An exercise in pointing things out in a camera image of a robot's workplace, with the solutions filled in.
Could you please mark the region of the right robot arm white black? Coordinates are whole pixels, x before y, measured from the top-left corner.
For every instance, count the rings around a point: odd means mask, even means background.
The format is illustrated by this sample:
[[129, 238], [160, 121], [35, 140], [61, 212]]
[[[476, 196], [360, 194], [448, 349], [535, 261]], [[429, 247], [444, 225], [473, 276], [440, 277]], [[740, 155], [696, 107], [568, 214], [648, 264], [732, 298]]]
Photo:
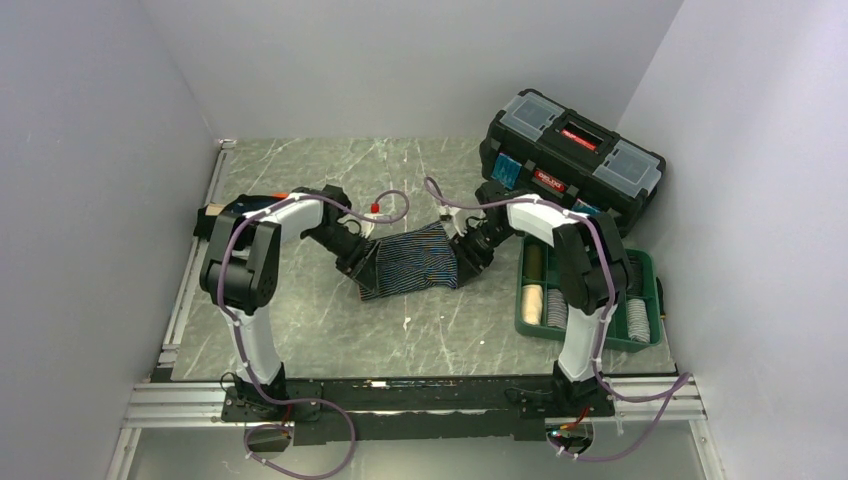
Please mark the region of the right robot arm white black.
[[569, 312], [551, 401], [560, 413], [574, 415], [602, 390], [605, 335], [632, 276], [618, 228], [605, 213], [576, 213], [528, 190], [508, 191], [496, 181], [482, 184], [475, 196], [483, 219], [450, 240], [457, 282], [464, 285], [479, 276], [495, 249], [515, 234], [553, 249]]

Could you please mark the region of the navy striped underwear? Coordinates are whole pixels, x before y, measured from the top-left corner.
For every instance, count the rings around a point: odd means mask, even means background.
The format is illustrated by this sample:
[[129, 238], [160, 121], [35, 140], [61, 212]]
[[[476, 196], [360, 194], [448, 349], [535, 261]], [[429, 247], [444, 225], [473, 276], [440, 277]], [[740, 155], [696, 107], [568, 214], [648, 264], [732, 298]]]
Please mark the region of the navy striped underwear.
[[366, 246], [376, 248], [377, 288], [360, 286], [362, 301], [459, 287], [457, 258], [440, 222], [369, 240]]

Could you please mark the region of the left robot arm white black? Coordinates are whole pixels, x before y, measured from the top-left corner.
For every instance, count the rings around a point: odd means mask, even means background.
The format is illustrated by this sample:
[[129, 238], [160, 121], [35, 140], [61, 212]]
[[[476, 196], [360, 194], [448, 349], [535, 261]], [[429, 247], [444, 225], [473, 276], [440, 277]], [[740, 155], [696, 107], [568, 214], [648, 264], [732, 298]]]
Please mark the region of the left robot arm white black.
[[264, 420], [287, 406], [284, 364], [274, 346], [269, 304], [278, 284], [283, 242], [310, 238], [332, 253], [337, 269], [368, 293], [378, 288], [376, 249], [341, 222], [352, 204], [342, 188], [298, 188], [282, 199], [217, 216], [199, 276], [228, 325], [238, 358], [238, 399]]

